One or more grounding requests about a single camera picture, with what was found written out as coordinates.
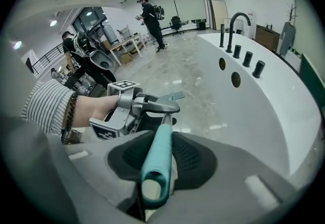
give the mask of black shirt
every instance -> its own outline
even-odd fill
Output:
[[[83,65],[84,63],[84,58],[83,57],[80,57],[79,55],[75,54],[74,52],[76,51],[75,49],[75,46],[73,44],[73,40],[71,38],[65,38],[63,40],[63,52],[66,53],[66,52],[70,52],[70,54],[72,55],[72,57],[76,60],[76,62],[79,64],[79,65]]]
[[[158,20],[155,18],[154,15],[154,8],[151,4],[145,4],[143,7],[142,15],[144,17],[143,21],[148,27],[149,30],[155,29],[159,26]]]

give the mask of striped sleeve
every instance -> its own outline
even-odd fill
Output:
[[[57,80],[38,81],[32,89],[21,118],[33,122],[46,134],[61,134],[64,114],[73,91]]]

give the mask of teal handle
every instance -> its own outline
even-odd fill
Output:
[[[142,195],[146,209],[157,209],[169,198],[172,168],[172,133],[169,124],[161,124],[151,144],[148,155],[141,169],[141,182],[153,180],[159,183],[160,196],[156,200]]]

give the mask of marble floor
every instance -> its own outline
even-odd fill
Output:
[[[164,37],[168,48],[159,54],[155,53],[157,46],[148,42],[147,50],[142,50],[143,58],[134,55],[132,62],[116,70],[116,79],[140,83],[144,92],[156,96],[182,90],[185,98],[177,100],[181,111],[173,115],[177,119],[173,129],[216,140],[222,123],[195,59],[196,52],[200,51],[198,35],[215,32],[189,31]]]

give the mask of faucet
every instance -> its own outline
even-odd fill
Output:
[[[238,16],[241,16],[241,15],[246,18],[248,25],[251,26],[250,20],[249,20],[248,16],[245,13],[239,12],[239,13],[234,14],[234,16],[232,17],[232,19],[230,21],[229,42],[228,42],[226,52],[232,52],[234,22],[235,22],[236,18]]]

